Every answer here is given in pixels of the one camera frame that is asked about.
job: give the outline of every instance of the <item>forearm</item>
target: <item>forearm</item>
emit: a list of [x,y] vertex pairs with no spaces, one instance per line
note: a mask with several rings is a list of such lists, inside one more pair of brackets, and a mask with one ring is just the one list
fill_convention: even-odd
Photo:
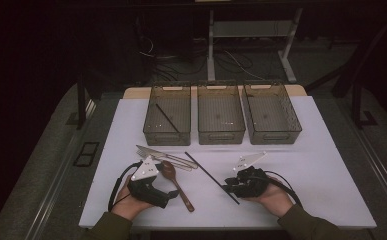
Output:
[[81,240],[126,240],[132,222],[113,213],[105,212],[97,224],[81,237]]
[[278,220],[293,239],[340,240],[345,239],[342,231],[334,224],[309,215],[300,206],[294,205]]

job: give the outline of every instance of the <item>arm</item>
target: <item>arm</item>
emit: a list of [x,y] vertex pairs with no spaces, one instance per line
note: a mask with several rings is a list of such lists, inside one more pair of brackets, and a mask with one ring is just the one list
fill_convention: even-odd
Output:
[[132,220],[143,210],[153,205],[139,201],[130,195],[127,184],[131,176],[119,191],[117,201],[111,212],[105,212],[96,225],[86,231],[81,240],[126,240],[130,235]]
[[273,184],[269,184],[267,190],[259,197],[245,200],[259,203],[271,214],[279,217],[278,223],[293,239],[346,239],[338,227],[324,219],[309,215],[298,205],[293,205],[287,193]]

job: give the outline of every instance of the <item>black stick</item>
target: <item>black stick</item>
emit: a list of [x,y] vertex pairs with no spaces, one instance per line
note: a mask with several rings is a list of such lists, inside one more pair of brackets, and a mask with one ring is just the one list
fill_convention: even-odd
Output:
[[178,131],[178,129],[174,126],[174,124],[172,123],[172,121],[169,119],[169,117],[165,114],[164,110],[162,110],[162,108],[156,103],[155,104],[156,107],[159,109],[159,111],[162,113],[162,115],[164,115],[164,117],[166,118],[166,120],[169,122],[169,124],[171,124],[171,126],[175,129],[176,132],[180,132]]
[[224,192],[225,193],[227,193],[227,195],[228,196],[230,196],[231,197],[231,199],[233,199],[237,204],[240,204],[239,203],[239,201],[237,201],[237,199],[235,199],[233,196],[231,196],[231,194],[229,193],[229,192],[227,192],[227,191],[225,191],[225,189],[222,187],[222,185],[214,178],[214,177],[212,177],[212,175],[211,174],[209,174],[208,173],[208,171],[206,171],[203,167],[202,167],[202,165],[200,165],[200,163],[198,163],[192,156],[190,156],[190,154],[188,153],[188,152],[184,152],[186,155],[187,155],[187,157],[189,157],[193,162],[195,162],[210,178],[212,178],[212,180],[214,180],[214,182],[216,182],[217,184],[218,184],[218,186],[220,186],[220,188],[222,189],[222,190],[224,190]]

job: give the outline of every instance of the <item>spoon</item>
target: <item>spoon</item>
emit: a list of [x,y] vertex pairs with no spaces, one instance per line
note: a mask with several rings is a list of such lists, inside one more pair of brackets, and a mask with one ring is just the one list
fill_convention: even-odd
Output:
[[164,178],[171,180],[174,183],[174,185],[177,188],[178,192],[180,193],[181,199],[183,199],[184,204],[186,205],[187,209],[189,210],[189,212],[193,212],[194,211],[193,205],[191,204],[190,200],[187,198],[187,196],[183,192],[183,190],[181,190],[180,185],[178,185],[177,180],[175,179],[174,166],[172,165],[172,163],[165,161],[165,160],[162,161],[162,165],[163,165],[163,168],[161,171],[162,175],[164,176]]

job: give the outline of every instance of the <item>white table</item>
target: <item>white table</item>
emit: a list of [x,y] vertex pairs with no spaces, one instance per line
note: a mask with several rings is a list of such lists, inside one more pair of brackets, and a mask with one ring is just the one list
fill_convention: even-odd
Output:
[[[241,145],[199,145],[197,103],[192,98],[191,145],[151,148],[183,158],[187,158],[187,151],[221,184],[235,176],[231,169],[241,155],[266,151],[266,159],[255,167],[284,176],[310,214],[341,228],[376,227],[312,97],[294,96],[291,100],[303,128],[293,145],[251,145],[247,131]],[[107,211],[115,180],[130,164],[139,161],[135,145],[147,146],[142,132],[147,105],[148,99],[120,100],[81,216],[81,227],[91,228]],[[264,208],[241,199],[237,205],[201,169],[177,169],[177,180],[196,210],[188,212],[180,197],[171,199],[165,209],[155,207],[142,212],[133,230],[279,229],[277,219]],[[153,185],[164,192],[175,190],[162,176]]]

